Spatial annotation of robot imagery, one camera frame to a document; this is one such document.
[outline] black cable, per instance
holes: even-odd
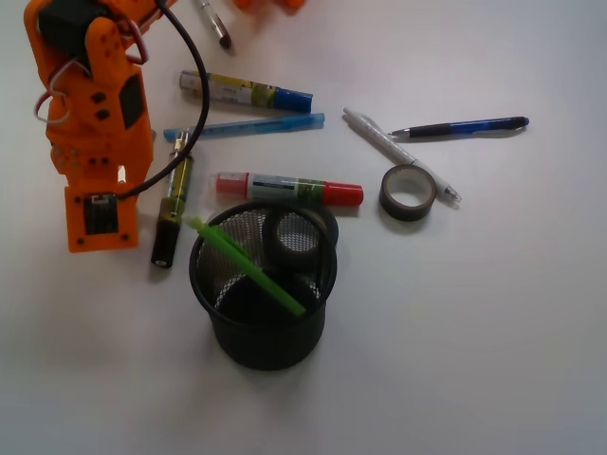
[[[209,115],[209,104],[210,104],[210,94],[209,94],[209,80],[207,79],[207,70],[205,69],[205,64],[202,62],[202,58],[198,53],[198,49],[196,49],[196,45],[193,43],[192,38],[186,31],[186,29],[181,25],[179,20],[175,17],[175,15],[171,12],[171,10],[165,5],[164,0],[156,0],[156,5],[162,11],[162,13],[169,19],[169,22],[173,24],[173,27],[177,30],[177,32],[185,41],[186,46],[192,52],[193,60],[196,63],[196,69],[198,70],[198,74],[200,74],[200,80],[202,81],[202,110],[200,111],[200,118],[198,119],[198,123],[194,127],[192,133],[190,134],[190,140],[185,145],[183,150],[179,152],[179,154],[175,157],[173,161],[171,161],[166,168],[157,173],[154,177],[145,181],[138,187],[134,187],[132,190],[125,192],[123,194],[117,194],[116,198],[119,200],[127,199],[129,197],[137,196],[138,194],[149,190],[156,183],[162,180],[164,177],[169,175],[179,164],[188,157],[190,152],[193,149],[193,146],[196,144],[196,141],[202,134],[202,129],[205,127],[205,123],[207,122],[207,116]]]

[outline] tape roll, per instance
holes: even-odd
[[[413,184],[421,190],[421,204],[414,207],[405,206],[394,199],[393,194],[402,188],[403,184]],[[436,199],[436,183],[423,169],[410,165],[396,166],[383,176],[379,204],[396,220],[421,220],[430,213],[434,199]]]
[[[316,219],[324,228],[331,243],[334,246],[337,245],[340,228],[333,213],[322,206],[301,202],[294,203],[293,206]],[[289,239],[283,239],[285,228],[288,230],[289,224],[292,224],[289,223],[288,217],[290,216],[294,216],[294,214],[279,210],[274,210],[267,215],[262,228],[267,258],[273,264],[298,272],[314,270],[319,259],[318,244],[314,239],[306,238],[306,232],[292,231],[288,232]],[[298,248],[293,248],[289,245],[293,242],[285,240],[295,240]]]

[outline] pen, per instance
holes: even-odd
[[[460,121],[458,123],[439,123],[428,126],[415,126],[405,130],[392,131],[396,137],[431,137],[448,135],[470,135],[479,131],[517,130],[529,124],[527,117],[495,118],[493,120]]]
[[[175,141],[171,159],[183,150],[190,135],[180,131]],[[156,222],[156,239],[152,250],[152,264],[160,268],[171,268],[179,231],[181,216],[186,207],[190,177],[192,175],[193,159],[188,156],[169,175],[169,185],[165,196],[160,201],[160,210]]]
[[[322,128],[324,125],[324,114],[308,114],[306,116],[267,118],[264,120],[235,121],[233,123],[219,123],[207,125],[200,139],[208,137],[229,137],[239,135],[263,135],[268,133],[284,133],[298,130],[310,130]],[[168,141],[175,140],[180,129],[164,130],[164,138]]]
[[[219,18],[219,16],[215,12],[215,10],[212,8],[211,4],[209,2],[201,2],[200,8],[202,8],[202,11],[207,16],[207,19],[209,20],[209,24],[211,24],[212,29],[215,30],[215,33],[217,33],[217,36],[219,37],[219,45],[222,46],[226,50],[230,50],[231,49],[230,34],[228,33],[226,26],[224,26],[224,23],[222,22],[222,20]]]
[[[248,258],[247,252],[219,226],[206,225],[197,217],[188,219],[186,223],[190,228],[196,230],[206,242],[225,254],[232,263],[259,284],[293,316],[300,317],[305,314],[305,308],[255,265]]]
[[[218,194],[245,199],[286,199],[329,206],[359,206],[364,199],[360,185],[262,173],[218,173]]]
[[[357,129],[365,137],[368,137],[369,139],[373,140],[373,142],[375,142],[383,150],[398,159],[398,161],[402,162],[403,164],[417,166],[418,168],[421,168],[424,171],[428,172],[436,183],[438,194],[443,196],[446,195],[451,199],[456,200],[457,202],[460,202],[462,200],[461,196],[457,193],[456,190],[453,189],[453,187],[449,183],[439,177],[432,169],[430,169],[424,163],[419,161],[417,158],[405,152],[383,131],[381,131],[381,129],[370,118],[362,114],[356,114],[347,108],[343,109],[343,112],[345,114],[345,120],[349,124],[355,126],[355,129]]]
[[[298,92],[266,83],[231,78],[220,74],[207,73],[211,100],[244,104],[246,106],[283,109],[309,114],[312,110],[311,93]],[[202,81],[197,71],[181,71],[181,90],[202,96]]]

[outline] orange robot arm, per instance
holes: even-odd
[[[166,0],[167,7],[176,0]],[[25,23],[40,79],[52,97],[46,136],[67,178],[69,250],[138,245],[136,197],[154,142],[143,89],[140,39],[160,17],[155,0],[31,0]],[[127,56],[133,42],[141,59]],[[126,182],[119,182],[124,167]]]

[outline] red marker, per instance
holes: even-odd
[[[290,199],[326,206],[359,206],[364,199],[360,185],[260,173],[219,173],[215,188],[218,194],[243,199]]]

